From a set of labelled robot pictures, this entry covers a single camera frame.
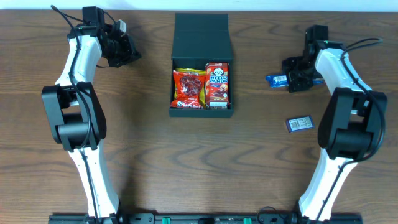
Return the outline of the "blue cookie wrapper pack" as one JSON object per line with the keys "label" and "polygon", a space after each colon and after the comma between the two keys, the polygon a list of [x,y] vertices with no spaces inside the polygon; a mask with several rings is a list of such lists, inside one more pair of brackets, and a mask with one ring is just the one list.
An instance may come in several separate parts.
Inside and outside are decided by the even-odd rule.
{"label": "blue cookie wrapper pack", "polygon": [[314,85],[324,84],[324,79],[313,76],[296,76],[294,74],[275,74],[266,76],[271,88],[281,88],[286,86],[288,91],[304,91],[308,90]]}

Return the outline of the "small dark blue box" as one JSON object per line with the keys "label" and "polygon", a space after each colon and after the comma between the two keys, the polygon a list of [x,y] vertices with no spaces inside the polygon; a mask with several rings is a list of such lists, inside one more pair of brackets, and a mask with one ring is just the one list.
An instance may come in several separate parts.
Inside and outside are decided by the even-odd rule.
{"label": "small dark blue box", "polygon": [[313,119],[310,115],[290,118],[286,120],[287,130],[290,133],[313,129],[315,127]]}

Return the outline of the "black gift box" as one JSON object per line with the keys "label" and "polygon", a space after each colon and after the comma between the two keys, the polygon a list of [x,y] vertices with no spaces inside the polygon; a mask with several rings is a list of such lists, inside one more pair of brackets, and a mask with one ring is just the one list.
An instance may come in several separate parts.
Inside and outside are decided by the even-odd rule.
{"label": "black gift box", "polygon": [[224,62],[233,84],[233,48],[227,14],[176,13],[172,69],[204,70],[210,62]]}

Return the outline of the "red Hello Panda box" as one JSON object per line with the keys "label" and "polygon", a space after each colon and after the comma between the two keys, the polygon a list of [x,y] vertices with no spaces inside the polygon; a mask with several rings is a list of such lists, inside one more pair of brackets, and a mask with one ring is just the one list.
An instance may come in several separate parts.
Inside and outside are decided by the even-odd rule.
{"label": "red Hello Panda box", "polygon": [[229,106],[229,72],[227,63],[206,64],[206,106]]}

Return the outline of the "brown Pocky snack box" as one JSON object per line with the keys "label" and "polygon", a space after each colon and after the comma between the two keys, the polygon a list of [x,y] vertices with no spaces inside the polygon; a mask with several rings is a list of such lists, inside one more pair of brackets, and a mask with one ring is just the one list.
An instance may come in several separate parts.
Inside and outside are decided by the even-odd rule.
{"label": "brown Pocky snack box", "polygon": [[227,110],[228,106],[207,106],[207,109],[209,110]]}

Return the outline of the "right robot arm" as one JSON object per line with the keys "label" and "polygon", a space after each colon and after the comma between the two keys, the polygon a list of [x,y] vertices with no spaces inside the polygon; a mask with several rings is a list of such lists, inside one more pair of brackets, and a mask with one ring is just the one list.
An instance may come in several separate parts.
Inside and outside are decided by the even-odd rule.
{"label": "right robot arm", "polygon": [[331,209],[348,174],[372,158],[384,139],[387,96],[365,84],[349,60],[350,51],[381,43],[371,37],[345,46],[329,39],[328,26],[313,25],[305,31],[303,54],[283,60],[289,92],[308,90],[321,78],[331,95],[318,127],[318,164],[284,223],[362,223],[360,215]]}

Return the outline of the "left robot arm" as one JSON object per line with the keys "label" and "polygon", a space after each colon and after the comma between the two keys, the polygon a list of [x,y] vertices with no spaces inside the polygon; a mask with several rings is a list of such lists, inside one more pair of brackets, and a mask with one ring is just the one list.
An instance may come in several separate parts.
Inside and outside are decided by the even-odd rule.
{"label": "left robot arm", "polygon": [[68,152],[78,169],[88,201],[83,216],[53,215],[54,223],[127,223],[111,183],[104,156],[107,125],[93,88],[95,70],[104,58],[111,68],[139,60],[141,54],[126,33],[126,23],[113,20],[97,6],[83,7],[83,17],[67,35],[69,54],[62,74],[42,89],[52,137]]}

